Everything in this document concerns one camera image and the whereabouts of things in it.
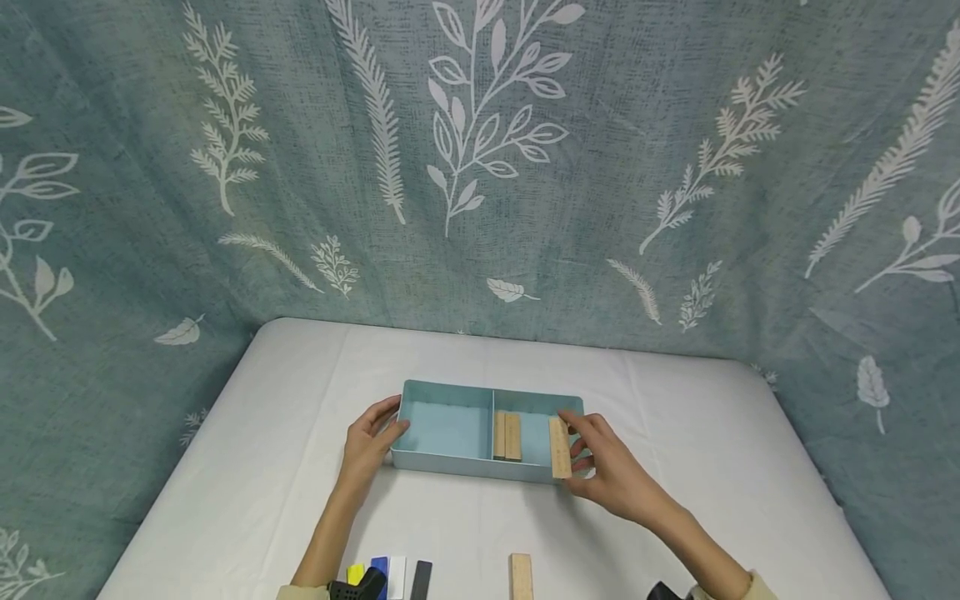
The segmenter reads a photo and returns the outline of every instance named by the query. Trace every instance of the white block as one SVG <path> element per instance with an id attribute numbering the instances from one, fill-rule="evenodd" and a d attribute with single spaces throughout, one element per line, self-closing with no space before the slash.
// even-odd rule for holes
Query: white block
<path id="1" fill-rule="evenodd" d="M 406 589 L 407 557 L 392 556 L 387 573 L 387 600 L 403 600 Z"/>

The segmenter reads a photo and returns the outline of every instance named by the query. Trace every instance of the yellow block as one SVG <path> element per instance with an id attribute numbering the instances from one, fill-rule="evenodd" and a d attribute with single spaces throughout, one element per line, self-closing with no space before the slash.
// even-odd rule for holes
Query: yellow block
<path id="1" fill-rule="evenodd" d="M 360 580 L 366 572 L 367 569 L 362 564 L 351 564 L 347 567 L 347 583 L 351 586 L 360 585 Z"/>
<path id="2" fill-rule="evenodd" d="M 503 411 L 496 411 L 493 415 L 493 458 L 503 460 L 507 452 L 506 439 L 504 438 L 504 428 L 506 424 L 506 414 Z"/>
<path id="3" fill-rule="evenodd" d="M 569 479 L 573 476 L 570 471 L 570 438 L 566 435 L 566 423 L 560 417 L 550 418 L 550 466 L 553 469 L 554 479 Z"/>
<path id="4" fill-rule="evenodd" d="M 529 554 L 510 555 L 510 599 L 534 600 L 534 568 Z"/>
<path id="5" fill-rule="evenodd" d="M 507 413 L 503 419 L 503 457 L 508 461 L 519 463 L 523 459 L 520 452 L 520 415 Z"/>

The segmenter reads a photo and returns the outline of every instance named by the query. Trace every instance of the black object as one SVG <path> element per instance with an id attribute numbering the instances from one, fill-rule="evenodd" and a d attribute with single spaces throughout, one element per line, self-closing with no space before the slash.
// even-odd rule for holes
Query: black object
<path id="1" fill-rule="evenodd" d="M 680 596 L 673 593 L 673 590 L 668 588 L 662 581 L 657 582 L 653 589 L 650 590 L 650 594 L 647 596 L 647 600 L 682 600 Z"/>
<path id="2" fill-rule="evenodd" d="M 426 600 L 426 591 L 430 587 L 430 571 L 433 563 L 417 561 L 417 570 L 414 571 L 414 586 L 410 590 L 410 600 Z"/>
<path id="3" fill-rule="evenodd" d="M 376 600 L 380 590 L 387 586 L 387 576 L 378 568 L 370 567 L 356 586 L 335 581 L 330 584 L 330 600 Z"/>

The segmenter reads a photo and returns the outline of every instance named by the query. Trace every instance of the hand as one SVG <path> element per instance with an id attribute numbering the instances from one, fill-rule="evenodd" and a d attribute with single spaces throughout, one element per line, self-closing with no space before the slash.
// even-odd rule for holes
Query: hand
<path id="1" fill-rule="evenodd" d="M 580 439 L 570 448 L 570 456 L 575 461 L 573 470 L 596 468 L 589 479 L 565 479 L 566 487 L 574 495 L 592 500 L 614 515 L 657 533 L 659 526 L 680 508 L 676 501 L 640 465 L 603 417 L 595 414 L 582 417 L 569 411 L 559 414 L 570 433 L 580 434 Z M 590 454 L 577 460 L 585 449 Z"/>
<path id="2" fill-rule="evenodd" d="M 361 504 L 367 498 L 383 457 L 410 427 L 410 421 L 396 420 L 399 406 L 400 396 L 380 400 L 347 428 L 337 489 L 349 492 Z"/>

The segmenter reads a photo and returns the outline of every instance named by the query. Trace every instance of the finger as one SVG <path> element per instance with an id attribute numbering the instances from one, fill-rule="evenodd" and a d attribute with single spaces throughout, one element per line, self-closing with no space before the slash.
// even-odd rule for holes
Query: finger
<path id="1" fill-rule="evenodd" d="M 574 461 L 573 465 L 570 466 L 570 470 L 577 472 L 580 470 L 590 470 L 591 468 L 596 468 L 596 463 L 593 460 L 593 455 L 585 456 L 584 458 Z"/>
<path id="2" fill-rule="evenodd" d="M 606 419 L 603 418 L 603 415 L 592 413 L 584 417 L 584 419 L 590 421 L 590 424 L 593 425 L 593 428 L 607 436 L 608 438 L 615 438 L 616 434 L 613 433 L 613 428 L 610 427 L 610 424 Z"/>
<path id="3" fill-rule="evenodd" d="M 383 431 L 383 428 L 387 425 L 390 419 L 392 419 L 396 415 L 396 411 L 398 411 L 399 408 L 400 408 L 399 406 L 395 406 L 394 408 L 390 409 L 383 415 L 380 415 L 380 418 L 377 419 L 376 423 L 373 424 L 373 428 L 370 430 L 370 435 L 375 436 L 376 434 Z"/>
<path id="4" fill-rule="evenodd" d="M 594 444 L 602 439 L 600 433 L 593 427 L 593 424 L 581 415 L 566 410 L 559 410 L 557 414 L 566 421 L 567 425 L 573 427 L 575 433 L 580 434 L 582 440 L 587 440 L 587 447 L 592 448 Z"/>
<path id="5" fill-rule="evenodd" d="M 580 453 L 587 449 L 587 440 L 583 438 L 578 439 L 570 447 L 570 458 L 577 458 L 580 456 Z"/>
<path id="6" fill-rule="evenodd" d="M 596 483 L 592 478 L 582 479 L 580 477 L 570 477 L 564 480 L 564 486 L 570 490 L 570 493 L 580 498 L 586 498 L 587 500 L 593 499 Z"/>
<path id="7" fill-rule="evenodd" d="M 364 414 L 360 415 L 360 418 L 354 422 L 354 425 L 357 425 L 364 431 L 370 431 L 373 429 L 373 424 L 380 419 L 380 416 L 397 408 L 399 404 L 400 395 L 384 398 L 364 411 Z"/>
<path id="8" fill-rule="evenodd" d="M 386 453 L 390 449 L 390 446 L 394 445 L 394 442 L 400 439 L 407 429 L 410 428 L 410 421 L 407 419 L 391 421 L 387 428 L 381 431 L 373 440 L 376 443 L 377 448 L 381 452 Z"/>

